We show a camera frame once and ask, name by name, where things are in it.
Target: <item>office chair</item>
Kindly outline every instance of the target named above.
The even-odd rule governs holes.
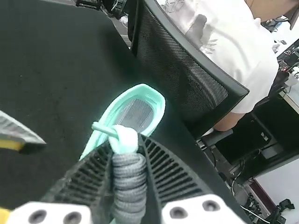
[[[152,70],[159,91],[199,139],[249,91],[197,50],[156,1],[129,3],[128,34],[133,54]],[[219,134],[212,135],[221,139]]]

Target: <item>yellow object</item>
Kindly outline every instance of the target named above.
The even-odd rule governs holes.
[[[0,208],[0,224],[5,224],[8,220],[10,211],[7,209]]]
[[[0,148],[7,148],[15,151],[20,151],[24,146],[24,143],[17,142],[14,140],[1,140],[0,139]]]

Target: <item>white t-shirt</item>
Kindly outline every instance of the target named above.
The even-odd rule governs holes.
[[[232,110],[248,113],[278,71],[274,40],[244,0],[158,0],[180,31],[250,93]]]

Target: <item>chair armrest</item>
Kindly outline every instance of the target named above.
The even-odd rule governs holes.
[[[201,141],[202,143],[205,144],[206,147],[210,147],[215,145],[218,141],[228,137],[232,133],[233,133],[232,129],[229,129],[226,132],[213,131],[212,133],[201,137]]]

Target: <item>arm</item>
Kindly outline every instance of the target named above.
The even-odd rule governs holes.
[[[233,128],[244,115],[245,113],[230,112],[224,118],[222,118],[216,125],[214,125],[214,129],[219,132],[225,132]]]

